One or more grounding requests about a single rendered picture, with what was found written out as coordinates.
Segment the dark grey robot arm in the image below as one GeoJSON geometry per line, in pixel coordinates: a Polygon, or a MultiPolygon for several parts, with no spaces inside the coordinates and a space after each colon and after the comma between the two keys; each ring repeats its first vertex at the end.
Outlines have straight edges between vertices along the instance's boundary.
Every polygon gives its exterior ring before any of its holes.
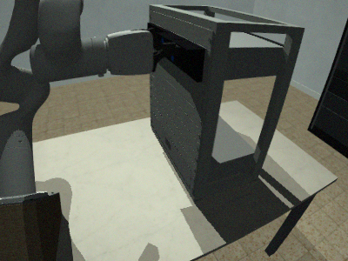
{"type": "Polygon", "coordinates": [[[0,44],[0,102],[19,109],[0,116],[0,203],[48,196],[36,192],[32,122],[50,94],[50,82],[103,77],[109,69],[103,37],[81,38],[83,8],[84,0],[15,0],[0,44]],[[35,44],[38,38],[41,45],[35,44]],[[12,66],[27,50],[31,70],[12,66]]]}

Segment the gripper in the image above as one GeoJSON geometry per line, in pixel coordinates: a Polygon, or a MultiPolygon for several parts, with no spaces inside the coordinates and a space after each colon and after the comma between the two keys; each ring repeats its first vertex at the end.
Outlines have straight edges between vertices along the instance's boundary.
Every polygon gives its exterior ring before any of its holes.
{"type": "Polygon", "coordinates": [[[120,31],[107,35],[104,41],[111,75],[150,74],[162,58],[180,53],[176,43],[162,43],[154,28],[120,31]],[[161,49],[154,51],[154,68],[153,48],[161,49]]]}

